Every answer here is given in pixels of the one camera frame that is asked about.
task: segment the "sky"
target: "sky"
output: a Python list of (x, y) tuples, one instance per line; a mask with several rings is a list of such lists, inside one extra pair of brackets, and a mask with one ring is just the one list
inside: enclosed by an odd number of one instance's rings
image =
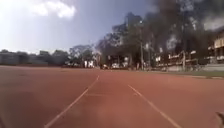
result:
[(96, 43), (150, 0), (0, 0), (0, 49), (38, 53)]

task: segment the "red track surface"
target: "red track surface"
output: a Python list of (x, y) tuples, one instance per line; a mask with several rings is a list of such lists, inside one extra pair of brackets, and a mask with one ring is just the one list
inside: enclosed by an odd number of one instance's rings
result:
[(224, 112), (222, 80), (0, 67), (6, 128), (219, 128), (216, 112)]

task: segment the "building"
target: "building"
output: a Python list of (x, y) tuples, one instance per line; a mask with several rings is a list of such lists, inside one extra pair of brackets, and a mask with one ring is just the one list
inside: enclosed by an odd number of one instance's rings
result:
[(216, 30), (215, 35), (215, 57), (218, 63), (224, 63), (224, 27)]

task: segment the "tree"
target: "tree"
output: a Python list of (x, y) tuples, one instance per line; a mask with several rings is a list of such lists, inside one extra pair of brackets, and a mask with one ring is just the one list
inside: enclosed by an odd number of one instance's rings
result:
[(40, 51), (38, 59), (48, 63), (49, 65), (53, 65), (53, 58), (48, 51)]
[(74, 63), (83, 64), (93, 59), (92, 45), (77, 45), (69, 50), (70, 58)]
[(27, 64), (29, 60), (29, 55), (26, 52), (17, 52), (19, 64)]
[(68, 53), (62, 50), (55, 50), (52, 58), (55, 65), (62, 66), (68, 61)]

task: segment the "pole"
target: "pole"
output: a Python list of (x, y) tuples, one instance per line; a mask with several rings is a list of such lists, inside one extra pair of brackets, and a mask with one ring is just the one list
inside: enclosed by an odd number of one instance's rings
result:
[(143, 46), (142, 46), (142, 41), (141, 41), (141, 68), (142, 70), (144, 69), (144, 60), (143, 60)]

